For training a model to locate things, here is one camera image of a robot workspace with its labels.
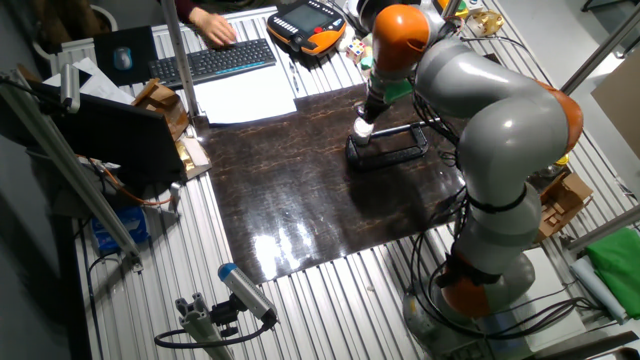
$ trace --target green cloth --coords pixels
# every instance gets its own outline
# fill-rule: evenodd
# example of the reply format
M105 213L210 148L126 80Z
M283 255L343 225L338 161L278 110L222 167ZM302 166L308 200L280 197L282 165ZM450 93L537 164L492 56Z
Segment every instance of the green cloth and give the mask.
M368 70L373 67L373 56L367 56L366 58L360 60L360 68L362 70Z
M627 314L640 319L640 236L623 228L587 247L596 274Z

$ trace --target cardboard box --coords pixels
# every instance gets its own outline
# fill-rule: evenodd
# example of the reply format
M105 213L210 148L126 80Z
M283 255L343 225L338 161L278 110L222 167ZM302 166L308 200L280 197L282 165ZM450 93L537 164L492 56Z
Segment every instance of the cardboard box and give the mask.
M592 193L593 190L577 174L563 173L558 176L540 194L544 211L535 242L548 238L567 225L589 204Z
M173 141L177 141L189 125L189 118L180 96L158 81L151 79L131 105L164 114Z

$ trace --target red sleeve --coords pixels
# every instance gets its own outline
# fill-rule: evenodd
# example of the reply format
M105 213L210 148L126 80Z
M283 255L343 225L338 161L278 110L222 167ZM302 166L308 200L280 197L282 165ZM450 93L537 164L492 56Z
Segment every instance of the red sleeve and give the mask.
M175 0L176 2L176 10L178 11L178 19L185 24L189 24L189 14L193 8L196 7L196 4L191 0Z

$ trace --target desk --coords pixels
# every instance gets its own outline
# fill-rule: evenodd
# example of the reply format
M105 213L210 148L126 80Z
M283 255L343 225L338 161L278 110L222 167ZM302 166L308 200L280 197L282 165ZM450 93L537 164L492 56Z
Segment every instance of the desk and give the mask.
M487 0L484 5L506 15L506 24L498 35L522 41L508 14L496 1ZM271 13L273 9L238 13L229 21L236 30L242 30L240 40L247 39L248 34L257 36L256 31L264 37L264 27L259 25ZM154 27L153 34L158 57L172 56L166 27ZM185 28L184 34L188 50L200 50L193 33ZM471 46L480 54L496 53L508 68L545 81L537 63L517 46L501 42ZM95 59L90 40L65 44L63 49L55 64L52 63L55 73L61 63L87 56ZM278 57L287 59L281 52ZM303 98L362 84L357 69L346 66L348 61L332 54L315 61L310 70L296 62L302 84L300 92L292 90L293 93ZM123 89L135 95L143 86L134 84ZM569 166L594 189L594 200L565 228L566 234L579 237L633 206L615 185L615 172L609 170L608 161L588 136L578 142ZM154 335L179 328L173 300L188 298L199 291L212 305L229 296L216 277L218 267L233 259L220 219L218 203L222 199L214 192L210 175L189 181L180 195L179 218L147 210L153 239L140 246L145 270L139 275L121 270L115 261L107 261L98 264L87 276L87 266L98 254L92 248L88 232L76 239L78 274L94 359L206 359L202 351L172 351L157 348L153 343ZM158 194L160 199L167 196ZM452 239L444 226L430 231L429 237L433 251L423 248L422 259L433 271L435 261L442 261ZM542 246L562 282L573 281L557 237L545 240ZM402 320L401 302L409 281L410 251L409 239L403 238L261 284L260 289L278 309L280 324L274 332L233 345L236 359L424 358ZM93 298L89 296L89 285L96 294ZM577 286L570 287L569 292L573 297L589 297ZM581 315L589 321L590 314ZM242 335L258 328L246 313L240 314L237 325Z

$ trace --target table surface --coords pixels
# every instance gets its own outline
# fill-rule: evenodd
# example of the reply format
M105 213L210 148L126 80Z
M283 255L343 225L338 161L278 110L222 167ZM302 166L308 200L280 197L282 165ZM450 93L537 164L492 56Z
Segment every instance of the table surface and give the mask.
M364 85L297 99L296 113L199 132L212 159L213 188L235 263L254 281L322 264L428 229L430 210L462 186L431 136L420 159L358 173L345 144ZM377 128L419 121L410 97ZM372 141L368 150L411 144L409 134Z

